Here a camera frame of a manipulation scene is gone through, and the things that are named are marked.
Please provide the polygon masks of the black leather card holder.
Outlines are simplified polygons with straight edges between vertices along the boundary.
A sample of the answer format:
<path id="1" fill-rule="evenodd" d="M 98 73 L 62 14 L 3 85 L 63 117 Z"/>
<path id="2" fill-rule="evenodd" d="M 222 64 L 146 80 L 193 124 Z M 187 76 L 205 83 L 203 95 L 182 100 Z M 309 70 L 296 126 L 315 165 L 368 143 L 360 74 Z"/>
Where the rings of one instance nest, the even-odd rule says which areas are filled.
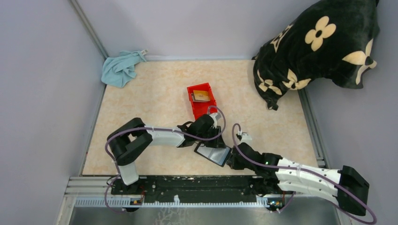
<path id="1" fill-rule="evenodd" d="M 194 152 L 218 166 L 224 167 L 227 162 L 227 157 L 230 155 L 231 148 L 228 146 L 224 148 L 211 148 L 203 144 L 198 144 Z"/>

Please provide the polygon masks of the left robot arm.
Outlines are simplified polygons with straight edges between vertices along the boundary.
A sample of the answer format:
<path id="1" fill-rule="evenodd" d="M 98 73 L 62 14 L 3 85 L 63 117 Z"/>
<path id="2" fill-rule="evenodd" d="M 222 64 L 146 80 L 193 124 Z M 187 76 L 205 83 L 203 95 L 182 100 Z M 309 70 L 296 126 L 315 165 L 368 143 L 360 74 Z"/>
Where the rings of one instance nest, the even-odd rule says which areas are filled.
<path id="1" fill-rule="evenodd" d="M 152 127 L 141 118 L 133 118 L 107 137 L 105 151 L 113 159 L 118 181 L 129 194 L 140 190 L 135 161 L 151 146 L 185 148 L 196 145 L 194 152 L 223 167 L 231 148 L 222 138 L 225 128 L 217 124 L 218 113 L 203 114 L 195 121 L 176 127 Z"/>

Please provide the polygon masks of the red plastic bin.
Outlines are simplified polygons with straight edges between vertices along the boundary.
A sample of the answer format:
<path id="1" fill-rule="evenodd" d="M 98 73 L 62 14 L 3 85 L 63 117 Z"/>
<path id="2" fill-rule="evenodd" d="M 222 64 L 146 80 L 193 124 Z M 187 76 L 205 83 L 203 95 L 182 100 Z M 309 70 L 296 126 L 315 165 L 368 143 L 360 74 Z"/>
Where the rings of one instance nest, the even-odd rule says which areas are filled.
<path id="1" fill-rule="evenodd" d="M 208 91 L 211 100 L 209 102 L 193 102 L 192 97 L 191 97 L 193 90 Z M 210 106 L 217 105 L 214 95 L 212 93 L 211 86 L 208 82 L 198 84 L 198 85 L 189 86 L 189 87 L 187 87 L 187 92 L 188 92 L 189 101 L 191 103 L 192 113 L 193 113 L 193 116 L 195 119 L 198 119 L 200 116 L 207 114 L 208 108 Z"/>

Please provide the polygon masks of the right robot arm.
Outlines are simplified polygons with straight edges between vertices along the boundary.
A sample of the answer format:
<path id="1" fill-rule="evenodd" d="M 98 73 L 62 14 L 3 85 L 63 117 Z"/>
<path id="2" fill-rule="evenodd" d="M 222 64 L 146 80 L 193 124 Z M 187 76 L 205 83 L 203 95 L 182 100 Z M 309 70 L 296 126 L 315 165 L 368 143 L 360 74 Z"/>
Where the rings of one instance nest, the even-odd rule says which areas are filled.
<path id="1" fill-rule="evenodd" d="M 227 165 L 234 170 L 249 169 L 264 178 L 270 193 L 300 192 L 328 200 L 342 210 L 365 216 L 369 183 L 352 167 L 325 169 L 288 160 L 273 153 L 259 153 L 247 143 L 232 149 Z"/>

